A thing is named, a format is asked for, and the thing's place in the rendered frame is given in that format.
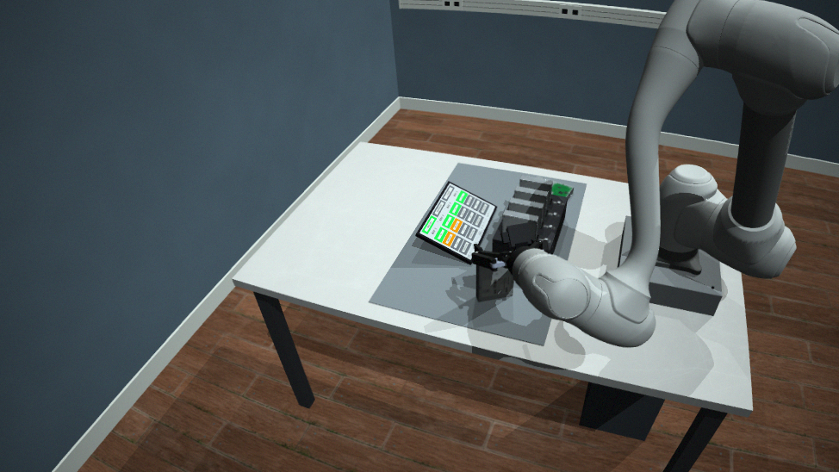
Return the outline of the black status display screen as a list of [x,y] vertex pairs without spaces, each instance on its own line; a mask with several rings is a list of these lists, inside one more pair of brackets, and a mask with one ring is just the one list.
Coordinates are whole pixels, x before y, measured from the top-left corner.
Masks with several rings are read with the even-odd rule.
[[497,206],[448,181],[416,237],[472,264]]

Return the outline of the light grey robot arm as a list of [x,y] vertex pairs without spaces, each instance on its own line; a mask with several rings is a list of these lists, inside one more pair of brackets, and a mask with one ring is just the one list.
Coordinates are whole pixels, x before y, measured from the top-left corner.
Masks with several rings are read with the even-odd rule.
[[[703,66],[731,73],[743,100],[729,199],[697,165],[677,166],[659,187],[662,125]],[[674,0],[627,122],[632,242],[626,260],[598,279],[532,248],[515,259],[514,281],[542,314],[631,348],[656,328],[649,306],[655,266],[699,275],[700,249],[745,275],[779,276],[796,251],[776,200],[797,109],[838,84],[839,31],[823,19],[763,0]]]

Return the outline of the grey flat mat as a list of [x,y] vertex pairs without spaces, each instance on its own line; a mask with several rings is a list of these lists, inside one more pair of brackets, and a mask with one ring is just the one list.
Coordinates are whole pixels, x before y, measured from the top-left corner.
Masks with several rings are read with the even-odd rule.
[[[521,176],[537,175],[457,163],[369,302],[544,346],[551,318],[532,306],[515,281],[513,296],[478,302],[476,264],[467,264],[415,236],[450,181],[497,206],[480,245],[491,252],[494,234]],[[574,187],[553,253],[568,260],[587,184],[544,178]]]

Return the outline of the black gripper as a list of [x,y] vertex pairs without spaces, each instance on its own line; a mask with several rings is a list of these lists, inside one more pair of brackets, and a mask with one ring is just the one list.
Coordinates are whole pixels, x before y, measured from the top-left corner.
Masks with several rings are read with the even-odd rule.
[[[541,242],[532,237],[531,244],[528,244],[528,246],[521,246],[514,252],[487,252],[484,251],[478,244],[474,244],[475,252],[471,253],[472,264],[488,268],[491,271],[497,271],[497,267],[503,266],[504,268],[509,269],[510,273],[513,274],[513,263],[517,256],[520,253],[532,248],[537,248],[550,254],[548,240],[543,240],[543,242]],[[549,250],[547,250],[547,248]]]

